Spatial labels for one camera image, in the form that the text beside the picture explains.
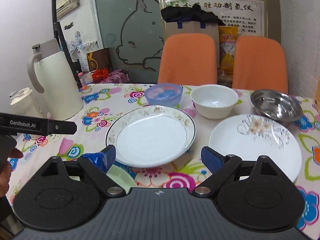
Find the person's left hand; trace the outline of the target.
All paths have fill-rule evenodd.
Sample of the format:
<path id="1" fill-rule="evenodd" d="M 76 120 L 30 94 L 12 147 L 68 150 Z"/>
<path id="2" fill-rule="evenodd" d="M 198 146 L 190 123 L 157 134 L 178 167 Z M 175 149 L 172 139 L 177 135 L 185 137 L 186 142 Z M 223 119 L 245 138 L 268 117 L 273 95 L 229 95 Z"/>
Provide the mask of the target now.
<path id="1" fill-rule="evenodd" d="M 11 152 L 9 157 L 21 159 L 23 157 L 23 153 L 20 150 L 15 148 Z M 10 163 L 7 161 L 0 174 L 0 197 L 1 198 L 4 197 L 9 190 L 9 181 L 10 181 L 11 173 L 12 173 L 12 168 Z"/>

